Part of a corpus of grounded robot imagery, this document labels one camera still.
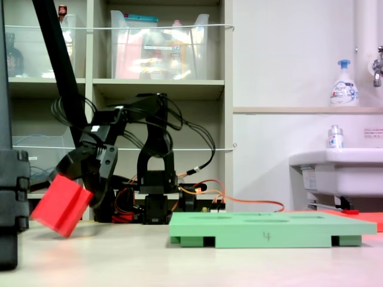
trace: green board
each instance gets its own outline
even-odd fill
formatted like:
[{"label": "green board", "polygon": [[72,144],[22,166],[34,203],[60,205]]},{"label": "green board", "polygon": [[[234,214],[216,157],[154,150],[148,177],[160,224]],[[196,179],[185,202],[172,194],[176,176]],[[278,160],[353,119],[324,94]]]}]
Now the green board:
[{"label": "green board", "polygon": [[171,243],[182,247],[314,248],[360,246],[376,224],[322,212],[175,212]]}]

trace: shelf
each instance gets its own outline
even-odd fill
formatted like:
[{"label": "shelf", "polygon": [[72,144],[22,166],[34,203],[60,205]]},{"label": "shelf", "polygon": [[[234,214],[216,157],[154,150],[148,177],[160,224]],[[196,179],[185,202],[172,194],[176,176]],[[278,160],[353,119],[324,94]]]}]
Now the shelf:
[{"label": "shelf", "polygon": [[[44,191],[36,191],[34,193],[28,193],[28,199],[41,199],[45,194]],[[135,198],[137,200],[145,200],[146,194],[135,194]],[[178,194],[167,194],[169,200],[178,200]],[[217,195],[216,194],[201,194],[197,196],[197,199],[202,199],[202,200],[213,200],[215,199]]]},{"label": "shelf", "polygon": [[107,99],[126,99],[140,93],[166,93],[173,100],[219,100],[223,80],[124,80],[94,79],[93,85]]},{"label": "shelf", "polygon": [[[136,200],[145,200],[145,196],[147,194],[135,194],[135,199]],[[177,193],[173,193],[173,194],[167,194],[168,196],[168,200],[178,200],[179,198],[179,195]],[[215,199],[215,197],[217,196],[217,194],[200,194],[197,196],[197,199],[199,200],[213,200]]]},{"label": "shelf", "polygon": [[109,4],[152,6],[216,6],[220,0],[109,0]]},{"label": "shelf", "polygon": [[28,199],[42,199],[45,192],[46,190],[39,190],[39,191],[34,191],[32,193],[28,193]]},{"label": "shelf", "polygon": [[[85,79],[76,79],[78,91],[85,94]],[[54,99],[59,92],[56,79],[9,78],[10,95],[15,99]]]},{"label": "shelf", "polygon": [[238,106],[234,114],[383,114],[383,107],[344,106],[344,107],[273,107],[273,106]]}]

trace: orange wire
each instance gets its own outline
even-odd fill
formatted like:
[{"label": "orange wire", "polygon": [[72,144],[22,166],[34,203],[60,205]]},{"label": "orange wire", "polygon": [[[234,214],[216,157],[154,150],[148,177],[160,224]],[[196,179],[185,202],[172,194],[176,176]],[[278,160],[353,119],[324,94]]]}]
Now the orange wire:
[{"label": "orange wire", "polygon": [[[132,177],[131,179],[130,179],[130,181],[128,181],[127,182],[127,184],[131,184],[133,181],[135,181],[137,179],[137,175],[135,175],[134,177]],[[117,212],[120,212],[121,214],[132,214],[133,212],[131,212],[131,211],[125,211],[125,210],[122,210],[122,209],[120,209],[119,207],[118,207],[118,205],[117,205],[117,199],[120,197],[120,195],[121,194],[123,194],[126,190],[128,189],[128,187],[127,188],[124,188],[123,190],[121,190],[119,193],[118,193],[118,195],[115,197],[115,200],[114,200],[114,209],[117,211]],[[136,199],[135,199],[135,194],[134,194],[134,191],[133,191],[133,200],[134,200],[134,202],[136,201]]]},{"label": "orange wire", "polygon": [[[222,203],[225,203],[225,196],[224,196],[224,195],[225,195],[225,186],[224,186],[224,184],[223,184],[221,181],[219,181],[218,179],[206,179],[206,180],[204,180],[204,181],[198,182],[197,184],[194,184],[194,186],[196,187],[196,186],[198,186],[198,185],[200,185],[200,184],[202,184],[202,183],[204,183],[204,182],[209,182],[209,181],[213,181],[213,182],[216,182],[216,183],[218,183],[219,185],[221,185],[221,187],[222,187],[222,194],[223,194]],[[220,196],[217,196],[217,197],[213,200],[213,202],[216,203],[219,197],[220,197]]]},{"label": "orange wire", "polygon": [[231,197],[231,196],[225,196],[221,191],[219,190],[206,190],[206,191],[202,191],[200,193],[193,193],[193,192],[190,192],[190,191],[187,191],[185,190],[184,188],[182,187],[179,187],[181,190],[183,190],[184,192],[186,193],[189,193],[189,194],[204,194],[204,193],[218,193],[218,197],[226,197],[232,201],[235,201],[235,202],[240,202],[240,203],[266,203],[266,204],[276,204],[276,205],[279,205],[281,206],[282,208],[281,209],[278,209],[277,212],[282,212],[285,210],[285,206],[283,205],[283,203],[281,202],[278,202],[278,201],[272,201],[272,200],[244,200],[244,199],[235,199],[234,197]]},{"label": "orange wire", "polygon": [[174,211],[174,209],[177,208],[177,206],[178,206],[178,202],[179,202],[179,200],[177,200],[177,202],[175,203],[175,205],[172,207],[172,211]]}]

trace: table surface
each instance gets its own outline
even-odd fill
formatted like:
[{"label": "table surface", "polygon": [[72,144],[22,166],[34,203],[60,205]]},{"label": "table surface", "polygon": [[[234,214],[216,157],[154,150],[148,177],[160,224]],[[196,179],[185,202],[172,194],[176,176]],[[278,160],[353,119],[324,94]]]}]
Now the table surface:
[{"label": "table surface", "polygon": [[383,233],[362,247],[179,248],[168,226],[78,224],[70,239],[31,222],[1,287],[383,286]]}]

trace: soap bottle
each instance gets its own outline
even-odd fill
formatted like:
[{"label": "soap bottle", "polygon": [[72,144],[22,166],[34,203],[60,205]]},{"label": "soap bottle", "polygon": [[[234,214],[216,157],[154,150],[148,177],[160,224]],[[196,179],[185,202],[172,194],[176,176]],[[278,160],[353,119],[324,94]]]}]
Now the soap bottle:
[{"label": "soap bottle", "polygon": [[349,60],[340,60],[341,74],[336,80],[330,98],[331,106],[359,106],[359,92],[355,82],[347,72]]}]

